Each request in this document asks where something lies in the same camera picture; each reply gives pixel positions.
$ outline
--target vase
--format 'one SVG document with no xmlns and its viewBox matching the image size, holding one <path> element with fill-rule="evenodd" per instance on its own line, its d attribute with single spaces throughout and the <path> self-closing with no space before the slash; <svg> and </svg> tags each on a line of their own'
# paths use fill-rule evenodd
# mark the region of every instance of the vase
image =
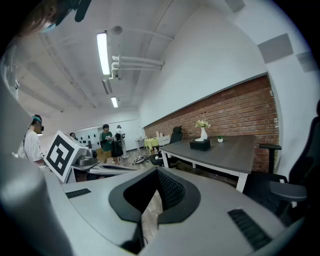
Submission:
<svg viewBox="0 0 320 256">
<path fill-rule="evenodd" d="M 208 135 L 207 135 L 206 129 L 204 127 L 201 127 L 201 137 L 200 138 L 203 140 L 208 139 Z"/>
</svg>

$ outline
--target person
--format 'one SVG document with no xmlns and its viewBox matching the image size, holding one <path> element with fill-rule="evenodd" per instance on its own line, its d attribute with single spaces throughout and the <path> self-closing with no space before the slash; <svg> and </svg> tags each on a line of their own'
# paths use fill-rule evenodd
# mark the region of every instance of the person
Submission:
<svg viewBox="0 0 320 256">
<path fill-rule="evenodd" d="M 29 13 L 17 35 L 28 36 L 47 32 L 58 26 L 71 11 L 76 11 L 74 20 L 81 22 L 91 0 L 43 0 Z"/>
<path fill-rule="evenodd" d="M 108 124 L 104 124 L 102 129 L 103 132 L 100 133 L 100 144 L 103 151 L 103 163 L 106 163 L 107 159 L 112 157 L 112 141 L 114 138 L 112 137 L 112 133 L 109 131 Z M 114 157 L 113 161 L 116 165 L 118 164 L 117 157 Z"/>
<path fill-rule="evenodd" d="M 74 132 L 71 132 L 69 135 L 70 135 L 72 138 L 76 139 L 76 135 L 75 135 Z"/>
<path fill-rule="evenodd" d="M 24 140 L 20 145 L 18 156 L 28 159 L 32 163 L 44 166 L 44 157 L 41 153 L 40 142 L 38 138 L 38 134 L 42 134 L 43 130 L 42 118 L 40 115 L 35 114 L 32 119 L 33 120 L 29 129 L 24 135 Z"/>
<path fill-rule="evenodd" d="M 121 125 L 118 125 L 116 127 L 115 133 L 121 135 L 121 144 L 122 144 L 122 151 L 123 151 L 122 158 L 126 159 L 126 158 L 128 158 L 127 152 L 126 152 L 126 142 L 125 142 L 125 135 L 126 134 L 122 130 Z"/>
</svg>

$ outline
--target red brick wall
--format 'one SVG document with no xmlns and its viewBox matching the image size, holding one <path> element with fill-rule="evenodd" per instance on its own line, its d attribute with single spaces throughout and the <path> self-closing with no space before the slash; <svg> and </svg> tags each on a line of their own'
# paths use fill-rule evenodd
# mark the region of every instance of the red brick wall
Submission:
<svg viewBox="0 0 320 256">
<path fill-rule="evenodd" d="M 197 137 L 201 130 L 195 128 L 196 120 L 206 119 L 211 124 L 206 129 L 209 137 L 255 135 L 252 170 L 267 172 L 269 151 L 258 145 L 279 143 L 278 114 L 271 90 L 266 76 L 244 82 L 147 125 L 145 135 L 155 137 L 156 131 L 171 135 L 174 127 L 182 126 L 184 138 Z"/>
</svg>

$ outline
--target bag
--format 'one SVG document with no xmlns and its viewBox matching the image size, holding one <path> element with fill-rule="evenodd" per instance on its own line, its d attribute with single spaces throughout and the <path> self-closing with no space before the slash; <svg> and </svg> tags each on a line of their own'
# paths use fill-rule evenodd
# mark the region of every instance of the bag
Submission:
<svg viewBox="0 0 320 256">
<path fill-rule="evenodd" d="M 118 141 L 121 141 L 121 134 L 119 134 L 119 133 L 116 133 L 115 134 L 115 140 L 118 142 Z"/>
<path fill-rule="evenodd" d="M 121 147 L 121 141 L 115 141 L 115 140 L 112 141 L 111 154 L 113 158 L 121 157 L 124 154 Z"/>
</svg>

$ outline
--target black office chair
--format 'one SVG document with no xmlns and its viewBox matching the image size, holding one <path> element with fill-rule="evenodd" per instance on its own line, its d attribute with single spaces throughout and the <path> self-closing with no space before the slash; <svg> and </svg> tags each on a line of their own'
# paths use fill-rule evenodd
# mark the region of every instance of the black office chair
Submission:
<svg viewBox="0 0 320 256">
<path fill-rule="evenodd" d="M 169 144 L 181 141 L 182 135 L 183 135 L 183 132 L 181 131 L 181 126 L 174 127 L 173 128 L 173 133 L 171 134 L 171 139 L 170 139 Z M 150 157 L 150 161 L 155 166 L 160 166 L 161 167 L 164 164 L 164 160 L 160 159 L 160 158 L 162 158 L 161 152 L 152 155 Z M 178 161 L 178 158 L 171 157 L 171 158 L 167 158 L 167 160 L 168 160 L 168 164 L 169 164 L 169 167 L 170 167 L 170 164 L 175 164 Z"/>
<path fill-rule="evenodd" d="M 289 174 L 253 171 L 248 175 L 243 193 L 280 217 L 288 225 L 301 218 L 316 202 L 320 178 L 320 101 L 317 117 L 312 120 L 308 140 Z M 291 202 L 297 202 L 292 208 Z"/>
<path fill-rule="evenodd" d="M 268 149 L 269 150 L 269 170 L 270 174 L 274 173 L 274 165 L 275 165 L 275 151 L 281 150 L 280 145 L 276 144 L 259 144 L 260 149 Z"/>
</svg>

